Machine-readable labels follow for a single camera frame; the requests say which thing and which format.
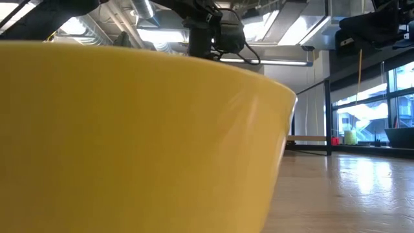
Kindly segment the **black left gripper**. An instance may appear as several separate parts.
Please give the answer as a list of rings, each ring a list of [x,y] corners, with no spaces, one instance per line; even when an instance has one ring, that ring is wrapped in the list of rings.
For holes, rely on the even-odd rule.
[[[177,13],[182,25],[190,29],[189,56],[212,60],[212,33],[209,27],[220,24],[223,13],[213,0],[151,0]]]

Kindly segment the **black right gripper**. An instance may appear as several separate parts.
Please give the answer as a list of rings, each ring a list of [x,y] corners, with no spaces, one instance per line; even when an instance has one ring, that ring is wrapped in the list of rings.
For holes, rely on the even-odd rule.
[[[414,0],[371,0],[375,12],[339,22],[335,49],[414,47]]]

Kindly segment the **yellow plastic mini bowl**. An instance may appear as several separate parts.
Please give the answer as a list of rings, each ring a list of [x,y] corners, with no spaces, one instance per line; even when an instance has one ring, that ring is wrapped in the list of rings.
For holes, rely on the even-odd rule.
[[[0,233],[260,233],[296,102],[214,61],[0,42]]]

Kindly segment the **green cactus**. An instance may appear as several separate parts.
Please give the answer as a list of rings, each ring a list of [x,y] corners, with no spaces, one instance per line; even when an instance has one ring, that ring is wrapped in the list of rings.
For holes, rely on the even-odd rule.
[[[131,42],[129,40],[128,33],[126,31],[122,31],[118,35],[118,37],[114,40],[113,46],[131,48],[132,45],[131,45]]]

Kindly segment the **yellow-green cylinder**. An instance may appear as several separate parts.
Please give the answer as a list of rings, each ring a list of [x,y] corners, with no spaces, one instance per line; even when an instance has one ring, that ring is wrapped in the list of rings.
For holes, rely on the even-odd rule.
[[[356,145],[357,137],[356,137],[356,130],[345,130],[344,131],[344,144],[345,145]]]

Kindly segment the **black bin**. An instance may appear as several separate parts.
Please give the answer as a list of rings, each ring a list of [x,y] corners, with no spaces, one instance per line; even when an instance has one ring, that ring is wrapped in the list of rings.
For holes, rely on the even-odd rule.
[[[414,149],[414,128],[385,129],[391,147]]]

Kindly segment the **wooden rack shelf board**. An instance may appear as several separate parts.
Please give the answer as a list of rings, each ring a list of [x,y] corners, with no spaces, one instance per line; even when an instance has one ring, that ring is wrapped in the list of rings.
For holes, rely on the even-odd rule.
[[[323,142],[326,141],[325,136],[308,136],[308,135],[289,135],[287,137],[288,141],[315,141]]]

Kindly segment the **rectangular silver ventilation duct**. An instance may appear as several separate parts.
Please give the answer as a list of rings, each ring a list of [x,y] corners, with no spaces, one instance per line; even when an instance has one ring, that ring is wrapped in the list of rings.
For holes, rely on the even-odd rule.
[[[249,44],[333,50],[339,21],[372,12],[371,0],[248,0],[242,22]]]

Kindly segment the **round silver ventilation duct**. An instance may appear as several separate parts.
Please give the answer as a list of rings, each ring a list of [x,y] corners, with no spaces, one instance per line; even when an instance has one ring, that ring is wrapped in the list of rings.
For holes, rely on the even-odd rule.
[[[154,17],[155,11],[149,0],[130,0],[132,7],[140,19]]]

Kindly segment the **black metal rack frame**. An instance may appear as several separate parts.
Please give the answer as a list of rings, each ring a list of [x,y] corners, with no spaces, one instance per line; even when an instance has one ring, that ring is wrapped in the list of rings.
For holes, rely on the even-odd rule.
[[[325,93],[325,133],[326,133],[326,146],[331,147],[331,138],[332,138],[332,101],[331,101],[331,81],[329,79],[324,79],[320,82],[317,82],[308,88],[296,93],[297,95],[301,95],[303,93],[306,93],[307,91],[310,91],[311,89],[316,88],[319,85],[323,85],[324,93]],[[294,118],[292,119],[291,123],[291,135],[295,135],[295,122]],[[296,141],[288,141],[287,145],[297,145]],[[327,151],[297,151],[302,153],[307,153],[310,155],[321,155],[321,156],[327,156],[330,157],[332,155],[332,152]]]

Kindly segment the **flexible silver duct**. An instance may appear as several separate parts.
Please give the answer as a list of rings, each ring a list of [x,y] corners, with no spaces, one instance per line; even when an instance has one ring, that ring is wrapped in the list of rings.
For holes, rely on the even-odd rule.
[[[55,33],[57,38],[71,39],[82,45],[107,46],[113,41],[89,15],[72,17]]]

